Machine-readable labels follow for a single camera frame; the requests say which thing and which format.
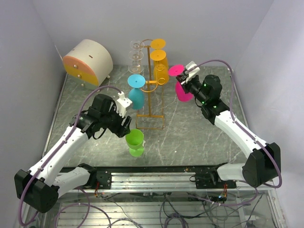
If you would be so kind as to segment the orange plastic goblet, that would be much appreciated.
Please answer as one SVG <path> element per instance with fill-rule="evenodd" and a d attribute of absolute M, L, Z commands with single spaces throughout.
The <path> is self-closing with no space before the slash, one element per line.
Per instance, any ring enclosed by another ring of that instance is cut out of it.
<path fill-rule="evenodd" d="M 150 58 L 154 61 L 154 64 L 162 64 L 166 68 L 169 68 L 167 53 L 163 50 L 166 46 L 166 41 L 161 38 L 154 39 L 151 41 L 150 46 L 153 49 Z"/>
<path fill-rule="evenodd" d="M 167 60 L 167 54 L 162 49 L 154 50 L 150 54 L 150 58 L 153 60 L 153 76 L 158 84 L 164 85 L 169 81 L 168 69 L 169 64 Z"/>

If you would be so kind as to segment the clear wine glass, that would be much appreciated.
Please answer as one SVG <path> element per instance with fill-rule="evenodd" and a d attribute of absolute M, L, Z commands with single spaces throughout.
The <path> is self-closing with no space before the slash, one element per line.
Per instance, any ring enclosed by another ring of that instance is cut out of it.
<path fill-rule="evenodd" d="M 135 61 L 128 66 L 128 71 L 132 74 L 140 74 L 143 71 L 143 66 Z"/>
<path fill-rule="evenodd" d="M 140 61 L 143 59 L 143 52 L 141 50 L 131 50 L 128 56 L 132 61 Z"/>
<path fill-rule="evenodd" d="M 144 43 L 140 40 L 132 40 L 130 42 L 130 48 L 132 50 L 142 50 L 145 47 Z"/>

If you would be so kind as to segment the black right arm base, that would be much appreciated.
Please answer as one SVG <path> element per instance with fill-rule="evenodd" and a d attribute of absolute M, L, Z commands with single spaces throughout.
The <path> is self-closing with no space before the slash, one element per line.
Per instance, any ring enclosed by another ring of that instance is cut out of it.
<path fill-rule="evenodd" d="M 189 178 L 190 182 L 195 183 L 196 189 L 235 189 L 236 182 L 233 180 L 222 180 L 217 172 L 217 166 L 195 166 L 193 175 Z"/>

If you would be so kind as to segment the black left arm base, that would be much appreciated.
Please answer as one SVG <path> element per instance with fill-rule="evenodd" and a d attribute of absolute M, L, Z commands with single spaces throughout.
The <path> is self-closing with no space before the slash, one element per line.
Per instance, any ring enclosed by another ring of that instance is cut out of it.
<path fill-rule="evenodd" d="M 109 190 L 112 185 L 112 174 L 109 169 L 94 167 L 95 173 L 92 180 L 93 189 Z"/>

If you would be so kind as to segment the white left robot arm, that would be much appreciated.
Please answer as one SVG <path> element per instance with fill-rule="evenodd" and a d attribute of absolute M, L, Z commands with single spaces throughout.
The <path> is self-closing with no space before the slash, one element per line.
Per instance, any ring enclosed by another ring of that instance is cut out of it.
<path fill-rule="evenodd" d="M 97 170 L 80 164 L 72 171 L 60 175 L 72 153 L 95 136 L 109 130 L 122 138 L 130 133 L 131 117 L 127 109 L 133 105 L 123 92 L 118 99 L 98 94 L 86 112 L 74 117 L 60 140 L 28 171 L 19 170 L 15 176 L 17 197 L 40 213 L 48 212 L 58 198 L 79 186 L 93 188 L 97 183 Z"/>

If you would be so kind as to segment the pink plastic goblet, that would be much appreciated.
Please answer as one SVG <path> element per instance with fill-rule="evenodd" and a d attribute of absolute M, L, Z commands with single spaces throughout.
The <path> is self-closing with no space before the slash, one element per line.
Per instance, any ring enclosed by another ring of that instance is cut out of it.
<path fill-rule="evenodd" d="M 174 65 L 168 70 L 168 74 L 169 76 L 177 77 L 183 72 L 183 70 L 184 70 L 183 65 Z M 191 93 L 185 93 L 180 82 L 176 83 L 175 92 L 178 100 L 181 102 L 188 102 L 193 98 L 193 95 Z"/>

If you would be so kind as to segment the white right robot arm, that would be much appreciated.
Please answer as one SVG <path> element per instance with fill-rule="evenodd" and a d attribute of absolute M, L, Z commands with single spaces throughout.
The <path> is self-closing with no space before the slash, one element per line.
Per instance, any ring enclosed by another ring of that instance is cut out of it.
<path fill-rule="evenodd" d="M 282 185 L 281 150 L 277 143 L 267 143 L 242 124 L 221 99 L 222 85 L 216 75 L 208 75 L 201 82 L 199 76 L 190 79 L 186 75 L 177 76 L 183 92 L 190 93 L 200 102 L 203 116 L 211 124 L 226 133 L 242 150 L 245 163 L 221 164 L 210 175 L 209 182 L 220 188 L 226 181 L 243 181 L 251 187 L 268 185 L 274 178 L 279 179 L 273 188 Z"/>

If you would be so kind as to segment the teal plastic goblet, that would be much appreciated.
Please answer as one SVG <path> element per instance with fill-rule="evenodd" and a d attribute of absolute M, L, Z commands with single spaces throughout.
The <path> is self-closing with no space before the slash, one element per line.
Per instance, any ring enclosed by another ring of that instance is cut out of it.
<path fill-rule="evenodd" d="M 134 110 L 140 110 L 144 106 L 144 93 L 141 88 L 145 85 L 145 78 L 139 74 L 133 74 L 128 77 L 128 84 L 132 89 L 128 94 L 128 98 L 133 103 Z"/>

